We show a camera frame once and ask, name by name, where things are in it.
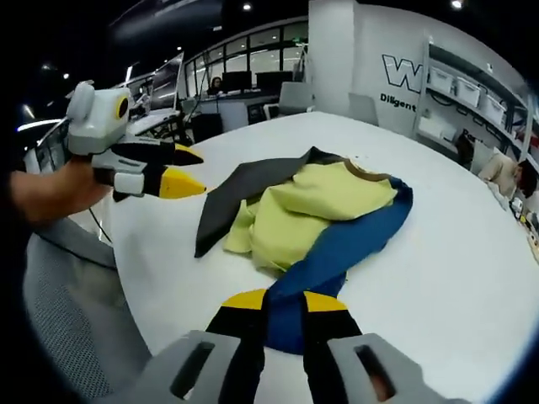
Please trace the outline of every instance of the window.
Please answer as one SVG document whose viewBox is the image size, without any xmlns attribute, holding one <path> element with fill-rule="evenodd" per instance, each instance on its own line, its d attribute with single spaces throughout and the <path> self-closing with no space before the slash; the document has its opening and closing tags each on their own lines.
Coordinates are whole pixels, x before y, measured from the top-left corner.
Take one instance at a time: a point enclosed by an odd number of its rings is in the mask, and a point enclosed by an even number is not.
<svg viewBox="0 0 539 404">
<path fill-rule="evenodd" d="M 185 67 L 185 75 L 187 77 L 187 92 L 190 97 L 196 95 L 196 83 L 195 83 L 195 63 L 192 61 Z"/>
<path fill-rule="evenodd" d="M 280 30 L 278 28 L 268 29 L 251 35 L 251 48 L 265 46 L 279 42 Z"/>
<path fill-rule="evenodd" d="M 210 50 L 210 62 L 218 61 L 219 59 L 222 59 L 223 56 L 223 47 L 216 48 L 214 50 Z"/>
<path fill-rule="evenodd" d="M 238 55 L 227 59 L 227 72 L 240 72 L 245 70 L 247 70 L 247 55 Z"/>
<path fill-rule="evenodd" d="M 251 54 L 251 72 L 253 84 L 256 84 L 256 73 L 279 71 L 279 50 L 261 50 Z"/>
<path fill-rule="evenodd" d="M 294 66 L 300 61 L 302 48 L 294 46 L 283 50 L 283 71 L 294 71 Z"/>
<path fill-rule="evenodd" d="M 294 40 L 295 38 L 302 40 L 302 42 L 309 41 L 309 26 L 307 21 L 285 26 L 285 40 Z"/>
<path fill-rule="evenodd" d="M 214 63 L 210 66 L 210 83 L 214 77 L 222 78 L 222 73 L 225 71 L 223 62 Z"/>
<path fill-rule="evenodd" d="M 232 55 L 234 53 L 245 52 L 245 51 L 247 51 L 247 38 L 234 40 L 230 44 L 227 44 L 227 55 Z"/>
<path fill-rule="evenodd" d="M 200 95 L 204 91 L 208 90 L 208 81 L 210 78 L 208 75 L 210 72 L 205 72 L 205 64 L 201 57 L 197 57 L 195 60 L 196 64 L 196 86 L 197 93 Z"/>
</svg>

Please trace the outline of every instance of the computer monitor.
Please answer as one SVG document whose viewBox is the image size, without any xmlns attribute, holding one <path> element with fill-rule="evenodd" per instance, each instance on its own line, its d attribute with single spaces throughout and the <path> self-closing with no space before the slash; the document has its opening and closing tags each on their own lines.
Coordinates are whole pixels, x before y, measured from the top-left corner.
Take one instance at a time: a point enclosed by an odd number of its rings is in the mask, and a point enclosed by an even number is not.
<svg viewBox="0 0 539 404">
<path fill-rule="evenodd" d="M 280 93 L 283 82 L 291 82 L 293 77 L 293 72 L 256 73 L 256 87 L 263 91 Z"/>
<path fill-rule="evenodd" d="M 222 90 L 224 92 L 234 90 L 250 90 L 253 88 L 251 72 L 226 72 L 222 73 Z"/>
<path fill-rule="evenodd" d="M 183 57 L 183 53 L 179 54 L 155 72 L 150 110 L 175 108 L 179 69 Z"/>
</svg>

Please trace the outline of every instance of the black ceiling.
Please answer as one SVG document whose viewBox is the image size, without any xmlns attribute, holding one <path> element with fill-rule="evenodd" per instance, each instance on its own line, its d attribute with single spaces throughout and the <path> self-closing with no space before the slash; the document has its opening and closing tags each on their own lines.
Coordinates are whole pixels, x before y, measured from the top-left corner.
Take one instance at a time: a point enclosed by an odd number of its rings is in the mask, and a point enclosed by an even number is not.
<svg viewBox="0 0 539 404">
<path fill-rule="evenodd" d="M 222 31 L 213 32 L 208 27 L 199 27 L 197 31 L 194 27 L 197 21 L 210 24 L 210 20 L 202 15 L 190 15 L 180 21 L 190 21 L 191 33 L 181 29 L 165 29 L 159 35 L 145 34 L 144 40 L 138 44 L 132 40 L 128 48 L 118 46 L 117 41 L 112 40 L 111 24 L 126 10 L 138 3 L 141 3 L 137 5 L 140 8 L 147 7 L 149 3 L 155 7 L 163 2 L 165 4 L 160 7 L 174 4 L 176 0 L 49 0 L 31 5 L 20 2 L 20 15 L 23 17 L 19 27 L 22 29 L 15 35 L 11 33 L 15 37 L 11 40 L 11 49 L 15 66 L 28 73 L 29 79 L 17 88 L 19 100 L 34 105 L 40 114 L 47 115 L 42 107 L 69 92 L 80 80 L 91 78 L 99 87 L 108 87 L 121 82 L 125 69 L 134 62 L 139 62 L 140 71 L 157 68 L 163 59 L 173 56 L 178 45 L 189 56 L 245 29 L 278 19 L 307 15 L 308 10 L 307 0 L 249 0 L 253 5 L 249 13 L 242 10 L 244 0 L 199 0 L 195 3 L 207 2 L 214 10 L 216 3 L 221 3 Z M 530 0 L 512 0 L 510 4 L 502 0 L 467 0 L 461 12 L 451 10 L 449 0 L 360 3 L 407 9 L 462 29 L 497 51 L 536 88 L 539 87 L 539 69 L 531 63 L 539 53 L 536 28 L 539 18 L 536 10 L 531 9 L 534 2 Z M 41 70 L 44 62 L 50 63 L 55 70 Z M 61 78 L 65 72 L 70 74 L 67 80 Z"/>
</svg>

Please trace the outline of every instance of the blue cloth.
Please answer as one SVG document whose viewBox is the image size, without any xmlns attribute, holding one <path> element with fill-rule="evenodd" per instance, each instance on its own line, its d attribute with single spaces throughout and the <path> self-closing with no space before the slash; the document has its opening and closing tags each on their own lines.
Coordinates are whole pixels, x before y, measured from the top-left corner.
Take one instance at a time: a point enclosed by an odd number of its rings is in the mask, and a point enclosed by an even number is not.
<svg viewBox="0 0 539 404">
<path fill-rule="evenodd" d="M 289 354 L 303 353 L 301 299 L 303 291 L 336 297 L 346 271 L 384 248 L 412 209 L 412 189 L 398 178 L 390 183 L 397 195 L 391 206 L 353 221 L 337 221 L 325 229 L 306 257 L 295 263 L 268 290 L 269 323 L 266 346 Z"/>
</svg>

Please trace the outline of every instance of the black cloth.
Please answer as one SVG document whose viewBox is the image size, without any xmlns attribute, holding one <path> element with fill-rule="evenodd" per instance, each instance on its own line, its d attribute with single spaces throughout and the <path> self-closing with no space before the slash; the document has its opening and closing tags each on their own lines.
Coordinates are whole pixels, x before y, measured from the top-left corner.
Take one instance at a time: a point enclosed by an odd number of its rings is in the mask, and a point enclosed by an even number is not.
<svg viewBox="0 0 539 404">
<path fill-rule="evenodd" d="M 342 162 L 316 147 L 297 158 L 270 158 L 237 166 L 221 185 L 208 194 L 196 233 L 195 257 L 204 256 L 229 231 L 243 199 L 262 194 L 268 187 L 284 183 L 306 164 Z"/>
</svg>

